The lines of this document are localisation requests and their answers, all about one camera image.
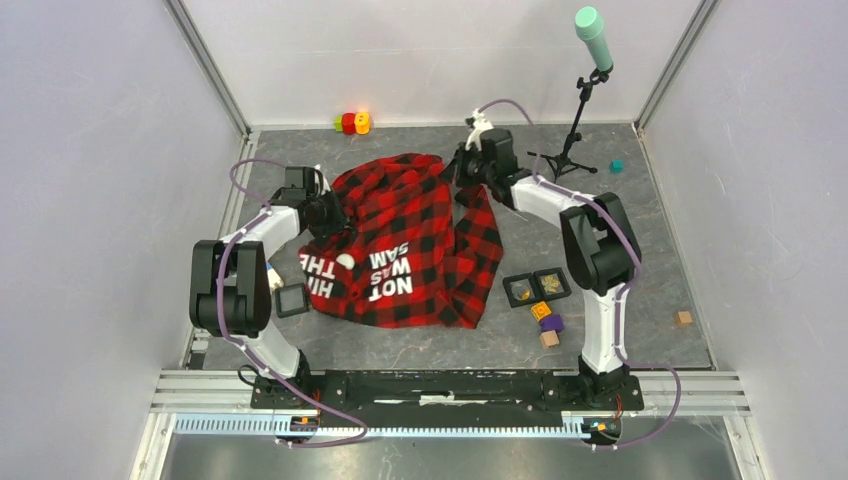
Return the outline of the round holographic badge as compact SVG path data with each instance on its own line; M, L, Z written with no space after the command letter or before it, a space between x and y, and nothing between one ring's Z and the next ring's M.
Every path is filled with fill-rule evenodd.
M515 282L511 284L511 293L516 300L523 301L531 296L532 290L526 283Z
M356 265L355 259L347 253L339 254L336 257L336 262L347 270L352 270Z

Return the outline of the black square frame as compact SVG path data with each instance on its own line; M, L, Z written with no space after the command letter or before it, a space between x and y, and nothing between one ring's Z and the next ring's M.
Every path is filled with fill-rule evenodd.
M310 309L310 296L302 282L276 288L273 299L278 318L293 317Z
M515 282L526 283L527 286L532 290L531 296L526 300L516 300L511 293L511 284ZM531 305L537 303L542 300L539 287L536 284L532 273L524 273L519 275L513 275L505 277L502 281L502 285L505 291L506 298L509 302L511 308L518 308L522 306Z
M559 277L559 280L562 283L562 288L563 288L562 292L555 293L555 294L548 294L543 290L543 287L540 284L539 277L544 276L544 275L550 275L550 274L556 274ZM571 288L570 288L570 286L567 282L566 275L565 275L565 273L564 273L564 271L561 267L555 267L555 268L549 268L549 269L543 269L543 270L535 271L533 273L533 278L534 278L536 284L539 287L541 297L544 301L562 299L562 298L569 297L572 294L572 290L571 290Z

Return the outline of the red black plaid shirt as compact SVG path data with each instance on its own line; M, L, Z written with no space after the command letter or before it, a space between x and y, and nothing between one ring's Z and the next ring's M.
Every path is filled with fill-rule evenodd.
M454 190L441 157L407 153L332 188L350 227L298 251L315 310L380 328L477 327L504 255L484 187ZM336 262L342 253L352 270Z

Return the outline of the gold brooch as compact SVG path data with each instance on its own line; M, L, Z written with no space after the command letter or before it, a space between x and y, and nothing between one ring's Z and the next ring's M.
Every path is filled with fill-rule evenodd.
M562 283L556 274L540 276L539 279L546 293L555 294L563 291Z

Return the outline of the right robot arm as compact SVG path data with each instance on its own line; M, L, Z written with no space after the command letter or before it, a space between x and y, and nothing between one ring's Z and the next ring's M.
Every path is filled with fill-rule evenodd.
M591 196L567 190L519 167L512 134L502 128L472 128L453 163L458 185L484 185L507 208L559 227L567 270L584 302L578 396L591 408L606 406L629 376L626 300L641 266L620 199L611 192Z

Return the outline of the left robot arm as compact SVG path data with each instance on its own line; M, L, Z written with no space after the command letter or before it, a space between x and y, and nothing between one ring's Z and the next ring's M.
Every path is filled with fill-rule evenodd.
M340 200L319 167L284 170L283 183L244 226L192 251L191 324L239 349L258 374L277 381L275 392L290 407L306 405L314 381L301 352L273 325L267 258L308 231L326 238L348 227Z

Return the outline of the black tripod mic stand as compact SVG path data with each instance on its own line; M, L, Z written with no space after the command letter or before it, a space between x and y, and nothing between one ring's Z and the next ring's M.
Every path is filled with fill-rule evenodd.
M570 157L572 147L582 141L582 134L578 131L578 126L582 118L586 104L590 101L593 89L596 85L606 83L609 80L611 70L600 71L594 69L589 78L579 77L576 83L576 88L579 90L579 104L572 121L570 131L566 135L563 142L562 150L556 155L546 155L534 151L527 151L527 154L532 157L544 159L553 173L554 180L567 175L576 170L584 170L590 174L596 174L598 169L578 162L575 162Z

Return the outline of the white blue toy brick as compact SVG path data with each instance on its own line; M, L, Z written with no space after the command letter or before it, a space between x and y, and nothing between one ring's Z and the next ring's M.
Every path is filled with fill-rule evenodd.
M276 289L282 288L285 285L284 280L281 278L281 276L270 263L266 264L266 273L269 288L271 291L275 291Z

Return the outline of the red cylinder block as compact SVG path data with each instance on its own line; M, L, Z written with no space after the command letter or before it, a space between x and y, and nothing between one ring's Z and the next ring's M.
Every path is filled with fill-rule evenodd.
M353 135L356 133L356 114L344 113L339 117L339 127L345 135Z

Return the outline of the teal small cube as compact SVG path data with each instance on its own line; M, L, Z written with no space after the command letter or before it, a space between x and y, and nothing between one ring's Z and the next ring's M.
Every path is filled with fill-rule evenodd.
M609 164L609 171L611 173L617 174L621 173L624 169L624 162L621 159L615 159Z

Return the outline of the yellow toy brick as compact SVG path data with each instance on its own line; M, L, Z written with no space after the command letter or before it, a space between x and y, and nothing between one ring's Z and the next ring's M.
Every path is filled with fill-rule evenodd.
M552 310L545 301L541 301L531 306L531 313L535 320L541 323L543 319L552 314Z

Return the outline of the purple toy brick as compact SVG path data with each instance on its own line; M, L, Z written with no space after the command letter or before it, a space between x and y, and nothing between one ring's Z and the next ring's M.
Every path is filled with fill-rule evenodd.
M553 331L559 333L564 329L564 321L559 314L550 314L539 321L539 326L542 332Z

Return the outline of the mint green microphone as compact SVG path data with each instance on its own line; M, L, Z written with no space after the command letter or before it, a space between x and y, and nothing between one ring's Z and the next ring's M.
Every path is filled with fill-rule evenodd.
M577 37L585 44L599 72L609 73L614 62L606 41L605 24L602 16L592 6L584 6L574 16Z

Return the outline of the small wooden cube right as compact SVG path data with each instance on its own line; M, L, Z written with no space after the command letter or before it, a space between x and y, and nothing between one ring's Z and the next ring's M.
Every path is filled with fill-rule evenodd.
M694 317L690 311L678 311L674 314L675 323L678 326L688 326L694 323Z

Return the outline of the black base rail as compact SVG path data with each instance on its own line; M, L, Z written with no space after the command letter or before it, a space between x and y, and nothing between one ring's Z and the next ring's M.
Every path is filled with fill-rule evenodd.
M552 370L327 370L281 382L241 376L254 410L290 410L296 423L359 432L400 428L555 427L564 412L639 412L637 377L597 381Z

